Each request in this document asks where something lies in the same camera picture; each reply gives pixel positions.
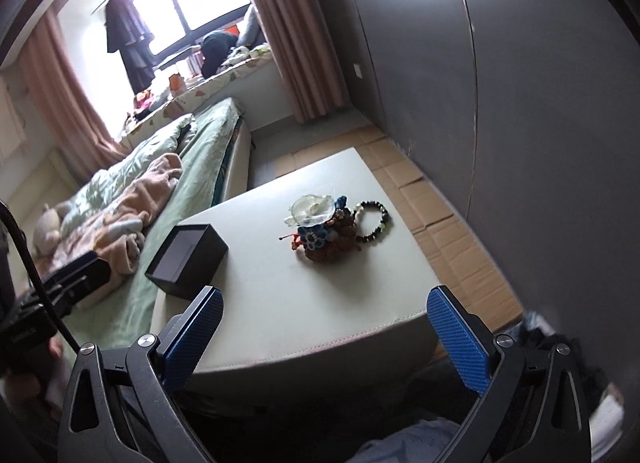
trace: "gray floor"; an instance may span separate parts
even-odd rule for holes
[[[302,124],[289,116],[254,130],[251,133],[255,149],[251,151],[249,162],[249,189],[275,179],[273,160],[276,158],[369,124],[359,110],[352,108]]]

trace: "black box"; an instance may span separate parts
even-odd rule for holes
[[[211,279],[228,246],[210,224],[174,226],[145,275],[165,293],[193,300]]]

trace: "black cable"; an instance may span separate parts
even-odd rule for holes
[[[60,319],[60,317],[56,314],[56,311],[53,308],[53,304],[49,300],[49,295],[47,295],[47,291],[44,289],[44,284],[38,275],[38,270],[36,269],[36,265],[33,264],[33,259],[31,258],[31,254],[29,253],[29,249],[27,247],[27,242],[24,240],[24,236],[22,235],[22,231],[18,226],[18,223],[15,222],[15,218],[12,215],[9,208],[4,204],[4,201],[0,200],[0,221],[4,224],[7,232],[14,240],[15,249],[20,255],[22,263],[27,270],[27,274],[29,275],[29,279],[31,279],[31,284],[33,284],[38,297],[40,297],[40,301],[46,309],[47,314],[52,320],[53,324],[58,328],[58,331],[62,334],[66,342],[71,346],[74,353],[78,353],[80,350],[80,346],[76,339],[71,334],[65,323]]]

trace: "pink curtain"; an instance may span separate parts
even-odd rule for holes
[[[87,181],[127,156],[84,93],[66,56],[58,18],[49,9],[18,57],[31,98],[71,169]]]
[[[311,0],[252,0],[294,115],[305,122],[347,105],[342,72]]]

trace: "blue flower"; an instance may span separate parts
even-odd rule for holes
[[[317,250],[324,247],[327,236],[327,230],[324,227],[324,224],[316,224],[309,228],[300,226],[298,233],[300,234],[300,241],[309,250]]]

